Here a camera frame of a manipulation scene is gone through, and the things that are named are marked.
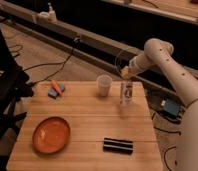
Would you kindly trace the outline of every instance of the wooden table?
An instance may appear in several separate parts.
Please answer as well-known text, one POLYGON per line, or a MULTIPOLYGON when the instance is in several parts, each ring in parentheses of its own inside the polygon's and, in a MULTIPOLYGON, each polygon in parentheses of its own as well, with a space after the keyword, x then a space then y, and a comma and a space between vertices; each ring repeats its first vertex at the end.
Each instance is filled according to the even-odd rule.
POLYGON ((29 112, 7 164, 9 171, 162 171, 162 161, 140 82, 133 86, 133 104, 119 103, 120 82, 109 96, 98 96, 96 82, 64 82, 56 100, 47 96, 49 82, 37 85, 29 112), (71 127, 70 142, 52 155, 35 152, 32 134, 45 118, 60 116, 71 127), (104 137, 134 141, 132 155, 103 151, 104 137))

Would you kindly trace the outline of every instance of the bottle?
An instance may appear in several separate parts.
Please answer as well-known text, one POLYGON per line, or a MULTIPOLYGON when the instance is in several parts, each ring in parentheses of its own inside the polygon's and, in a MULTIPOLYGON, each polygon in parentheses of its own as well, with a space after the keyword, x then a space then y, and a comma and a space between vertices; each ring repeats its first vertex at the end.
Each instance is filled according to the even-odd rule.
POLYGON ((50 21, 56 22, 57 21, 56 12, 53 10, 51 3, 48 3, 48 6, 49 6, 50 21))
POLYGON ((121 83, 120 103, 125 106, 132 102, 133 83, 126 80, 121 83))

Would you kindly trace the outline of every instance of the white bottle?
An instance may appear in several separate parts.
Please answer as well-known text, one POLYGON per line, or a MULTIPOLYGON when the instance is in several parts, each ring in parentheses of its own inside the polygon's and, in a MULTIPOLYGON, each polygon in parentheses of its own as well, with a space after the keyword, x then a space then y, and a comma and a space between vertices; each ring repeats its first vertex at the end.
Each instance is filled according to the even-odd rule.
POLYGON ((56 12, 53 10, 51 3, 48 3, 48 6, 49 6, 50 21, 56 22, 57 21, 56 12))

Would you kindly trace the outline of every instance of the black object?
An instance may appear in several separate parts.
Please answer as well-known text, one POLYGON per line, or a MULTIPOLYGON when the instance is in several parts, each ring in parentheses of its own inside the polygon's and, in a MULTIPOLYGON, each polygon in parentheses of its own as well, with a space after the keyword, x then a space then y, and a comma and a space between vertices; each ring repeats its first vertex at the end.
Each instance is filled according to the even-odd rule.
POLYGON ((124 153, 124 154, 132 154, 133 142, 128 140, 104 138, 103 150, 124 153))
POLYGON ((13 59, 0 30, 0 140, 8 128, 16 134, 19 128, 16 122, 25 118, 26 112, 14 115, 16 102, 21 97, 33 96, 31 87, 27 84, 29 76, 13 59))
POLYGON ((170 99, 166 99, 163 104, 161 113, 164 115, 176 119, 180 112, 180 105, 170 99))

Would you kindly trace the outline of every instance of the floor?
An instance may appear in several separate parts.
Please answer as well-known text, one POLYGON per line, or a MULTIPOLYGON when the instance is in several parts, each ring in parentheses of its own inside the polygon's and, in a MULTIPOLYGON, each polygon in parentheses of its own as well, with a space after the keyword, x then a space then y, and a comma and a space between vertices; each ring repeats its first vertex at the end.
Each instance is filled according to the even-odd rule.
MULTIPOLYGON (((18 53, 20 54, 15 59, 21 66, 23 66, 24 69, 41 63, 62 62, 69 55, 62 50, 16 30, 9 25, 1 24, 0 27, 10 51, 14 51, 13 55, 18 53)), ((54 73, 59 69, 59 67, 60 66, 36 67, 28 70, 27 73, 30 75, 31 81, 39 81, 54 73)), ((113 78, 113 80, 121 80, 120 77, 108 73, 107 71, 87 63, 86 61, 80 60, 75 56, 72 56, 65 65, 64 69, 58 72, 54 77, 52 77, 52 79, 78 81, 96 80, 96 78, 101 74, 108 74, 113 78)), ((152 108, 156 108, 157 104, 160 104, 163 94, 160 94, 160 92, 157 91, 147 92, 147 95, 148 104, 151 107, 151 116, 154 116, 154 126, 167 131, 179 130, 179 125, 166 121, 158 114, 154 115, 155 112, 152 108)), ((16 112, 19 113, 20 111, 26 111, 29 102, 30 98, 23 99, 23 102, 18 104, 16 112)), ((164 162, 164 153, 169 147, 176 146, 179 136, 178 134, 165 133, 157 129, 155 131, 159 142, 160 153, 163 159, 164 171, 167 171, 168 169, 164 162)), ((9 133, 6 134, 2 142, 0 142, 0 155, 8 156, 11 153, 15 139, 16 136, 9 130, 9 133)), ((174 166, 175 153, 176 150, 170 150, 165 156, 166 162, 170 168, 173 168, 174 166)))

